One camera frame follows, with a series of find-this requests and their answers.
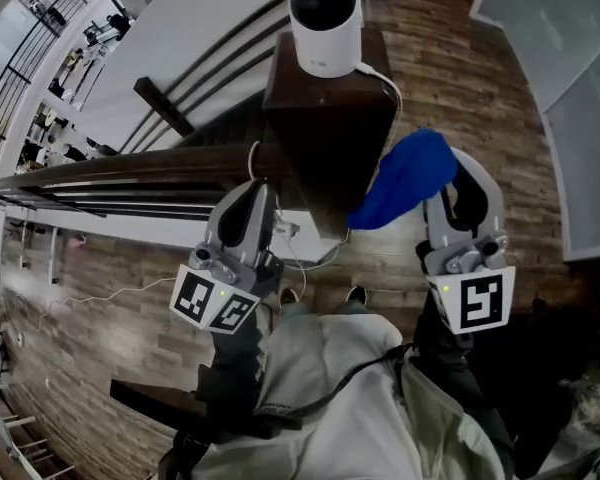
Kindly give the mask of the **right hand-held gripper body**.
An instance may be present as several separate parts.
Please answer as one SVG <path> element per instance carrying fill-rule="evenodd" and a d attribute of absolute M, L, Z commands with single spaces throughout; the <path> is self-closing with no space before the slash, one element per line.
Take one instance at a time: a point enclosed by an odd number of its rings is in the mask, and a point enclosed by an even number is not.
<path fill-rule="evenodd" d="M 509 321 L 516 268 L 506 260 L 509 239 L 487 235 L 416 252 L 442 322 L 455 335 L 505 326 Z"/>

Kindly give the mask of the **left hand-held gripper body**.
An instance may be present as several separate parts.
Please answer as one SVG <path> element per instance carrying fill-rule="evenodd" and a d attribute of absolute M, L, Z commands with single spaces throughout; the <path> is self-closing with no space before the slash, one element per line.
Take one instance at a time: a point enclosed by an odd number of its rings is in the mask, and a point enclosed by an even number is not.
<path fill-rule="evenodd" d="M 169 308 L 195 327 L 235 334 L 261 300 L 278 291 L 284 263 L 269 250 L 256 263 L 200 243 L 179 267 Z"/>

